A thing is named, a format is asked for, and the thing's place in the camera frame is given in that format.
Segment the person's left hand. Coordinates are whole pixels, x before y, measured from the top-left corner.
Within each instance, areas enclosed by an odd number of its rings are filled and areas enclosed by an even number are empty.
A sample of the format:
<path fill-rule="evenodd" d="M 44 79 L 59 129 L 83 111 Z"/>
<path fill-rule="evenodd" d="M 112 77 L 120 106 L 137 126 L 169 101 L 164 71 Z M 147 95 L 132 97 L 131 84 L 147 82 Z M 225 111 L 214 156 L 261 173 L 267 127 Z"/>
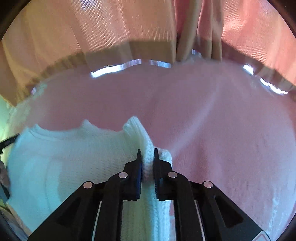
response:
<path fill-rule="evenodd" d="M 8 172 L 6 170 L 5 164 L 2 161 L 0 161 L 0 169 L 1 169 L 1 174 L 0 174 L 1 184 L 4 187 L 9 188 L 10 180 L 9 180 L 9 177 L 8 177 Z"/>

